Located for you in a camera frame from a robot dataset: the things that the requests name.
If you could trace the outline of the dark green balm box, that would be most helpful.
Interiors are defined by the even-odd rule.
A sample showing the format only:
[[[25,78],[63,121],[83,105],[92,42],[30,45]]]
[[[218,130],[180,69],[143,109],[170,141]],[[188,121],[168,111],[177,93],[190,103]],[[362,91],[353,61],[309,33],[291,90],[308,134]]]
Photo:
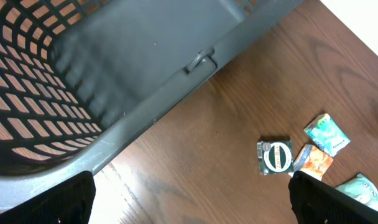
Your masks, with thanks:
[[[257,157],[262,175],[288,174],[294,171],[291,141],[259,141]]]

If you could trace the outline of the grey plastic shopping basket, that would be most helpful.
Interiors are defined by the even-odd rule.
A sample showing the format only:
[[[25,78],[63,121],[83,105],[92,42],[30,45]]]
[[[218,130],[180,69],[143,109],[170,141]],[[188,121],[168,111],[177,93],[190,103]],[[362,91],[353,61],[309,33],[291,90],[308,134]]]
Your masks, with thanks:
[[[0,212],[95,174],[299,0],[0,0]]]

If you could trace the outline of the teal tissue packet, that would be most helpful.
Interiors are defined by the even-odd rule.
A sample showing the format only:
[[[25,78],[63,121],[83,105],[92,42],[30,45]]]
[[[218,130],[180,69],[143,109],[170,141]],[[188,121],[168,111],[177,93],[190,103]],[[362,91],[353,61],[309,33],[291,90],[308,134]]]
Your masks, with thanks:
[[[317,116],[305,127],[304,132],[331,157],[351,142],[328,113]]]

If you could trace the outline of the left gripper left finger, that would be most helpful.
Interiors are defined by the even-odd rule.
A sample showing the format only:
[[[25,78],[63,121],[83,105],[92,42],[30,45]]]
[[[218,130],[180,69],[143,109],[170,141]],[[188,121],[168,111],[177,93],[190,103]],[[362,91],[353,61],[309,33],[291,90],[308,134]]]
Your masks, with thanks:
[[[0,214],[0,224],[87,224],[96,187],[90,171],[83,171],[34,198]]]

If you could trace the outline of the orange tissue packet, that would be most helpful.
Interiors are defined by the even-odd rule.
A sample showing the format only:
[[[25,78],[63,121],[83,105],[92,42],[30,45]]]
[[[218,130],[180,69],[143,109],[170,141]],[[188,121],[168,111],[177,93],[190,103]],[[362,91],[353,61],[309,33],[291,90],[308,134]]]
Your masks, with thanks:
[[[289,176],[293,177],[295,171],[302,171],[313,178],[322,181],[323,175],[333,163],[333,158],[321,151],[316,146],[306,144],[302,147],[294,161],[293,172]]]

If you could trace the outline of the light green pouch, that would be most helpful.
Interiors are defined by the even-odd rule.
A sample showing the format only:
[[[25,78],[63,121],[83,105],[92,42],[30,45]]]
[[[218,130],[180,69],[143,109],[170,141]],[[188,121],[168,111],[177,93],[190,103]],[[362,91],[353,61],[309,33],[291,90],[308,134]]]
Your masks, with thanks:
[[[358,174],[355,178],[337,186],[336,190],[378,211],[378,189],[364,175]]]

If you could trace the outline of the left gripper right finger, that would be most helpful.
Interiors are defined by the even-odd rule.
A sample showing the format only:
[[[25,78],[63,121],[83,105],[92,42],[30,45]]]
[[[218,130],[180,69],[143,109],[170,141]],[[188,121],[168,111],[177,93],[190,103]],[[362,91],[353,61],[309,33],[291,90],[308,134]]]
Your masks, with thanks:
[[[292,211],[301,224],[378,224],[378,211],[302,171],[294,172],[288,189]]]

